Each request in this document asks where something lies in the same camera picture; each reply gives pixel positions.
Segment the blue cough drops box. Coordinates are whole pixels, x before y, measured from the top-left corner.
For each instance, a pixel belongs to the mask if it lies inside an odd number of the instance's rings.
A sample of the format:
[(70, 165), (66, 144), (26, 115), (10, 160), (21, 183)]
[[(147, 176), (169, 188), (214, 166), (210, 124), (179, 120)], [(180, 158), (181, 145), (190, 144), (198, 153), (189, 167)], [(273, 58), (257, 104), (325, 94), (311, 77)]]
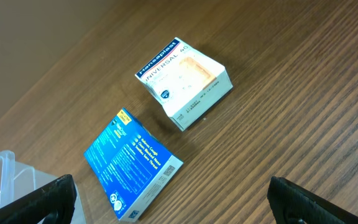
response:
[(124, 222), (136, 222), (183, 164), (125, 108), (84, 157)]

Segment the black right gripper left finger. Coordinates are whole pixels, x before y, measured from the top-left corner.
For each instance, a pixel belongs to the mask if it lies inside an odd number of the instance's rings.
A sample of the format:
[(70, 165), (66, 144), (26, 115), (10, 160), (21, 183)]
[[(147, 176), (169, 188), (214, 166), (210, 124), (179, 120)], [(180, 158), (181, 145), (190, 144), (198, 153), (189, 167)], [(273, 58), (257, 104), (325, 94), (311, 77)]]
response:
[(76, 196), (73, 177), (65, 174), (0, 208), (0, 224), (70, 224)]

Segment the clear plastic container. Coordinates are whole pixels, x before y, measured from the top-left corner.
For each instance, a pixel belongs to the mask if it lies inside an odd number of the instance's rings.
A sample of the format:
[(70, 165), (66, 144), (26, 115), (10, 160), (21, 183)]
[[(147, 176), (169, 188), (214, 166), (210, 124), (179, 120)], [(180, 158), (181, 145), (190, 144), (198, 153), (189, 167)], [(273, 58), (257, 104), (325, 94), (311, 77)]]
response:
[[(15, 160), (12, 151), (0, 152), (0, 208), (22, 198), (57, 179), (50, 174), (41, 172), (34, 167)], [(80, 195), (76, 188), (75, 211), (70, 224), (86, 222)]]

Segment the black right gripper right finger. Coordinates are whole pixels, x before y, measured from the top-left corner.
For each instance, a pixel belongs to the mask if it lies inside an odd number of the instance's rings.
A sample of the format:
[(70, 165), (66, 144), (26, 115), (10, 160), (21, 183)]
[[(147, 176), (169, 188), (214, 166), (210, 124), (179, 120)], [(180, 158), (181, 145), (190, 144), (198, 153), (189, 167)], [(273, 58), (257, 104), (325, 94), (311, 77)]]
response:
[(267, 198), (277, 224), (358, 224), (358, 217), (283, 178), (270, 179)]

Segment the white Hansaplast plaster box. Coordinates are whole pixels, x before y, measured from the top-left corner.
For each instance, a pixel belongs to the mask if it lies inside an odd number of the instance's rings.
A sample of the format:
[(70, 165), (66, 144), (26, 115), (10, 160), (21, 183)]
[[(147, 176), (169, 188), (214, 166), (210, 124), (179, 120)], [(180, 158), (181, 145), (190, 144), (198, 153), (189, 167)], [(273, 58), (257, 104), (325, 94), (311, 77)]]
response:
[(225, 66), (178, 37), (135, 76), (181, 131), (233, 88)]

